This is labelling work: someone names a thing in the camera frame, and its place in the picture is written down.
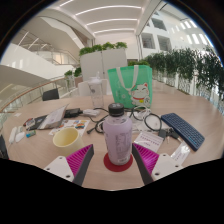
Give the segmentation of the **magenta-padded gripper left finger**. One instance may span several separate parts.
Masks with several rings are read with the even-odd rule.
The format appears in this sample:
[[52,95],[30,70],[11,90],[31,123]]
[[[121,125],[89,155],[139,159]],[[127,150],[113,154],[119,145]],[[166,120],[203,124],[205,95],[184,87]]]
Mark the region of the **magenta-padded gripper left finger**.
[[94,148],[90,144],[67,157],[58,156],[44,170],[81,186],[93,155]]

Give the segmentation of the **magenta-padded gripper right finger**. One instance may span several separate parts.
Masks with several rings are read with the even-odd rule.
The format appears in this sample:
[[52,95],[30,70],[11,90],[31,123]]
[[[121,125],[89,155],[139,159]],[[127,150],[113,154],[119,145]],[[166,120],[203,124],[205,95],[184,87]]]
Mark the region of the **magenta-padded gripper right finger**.
[[168,154],[157,154],[136,143],[132,144],[132,154],[145,185],[182,169]]

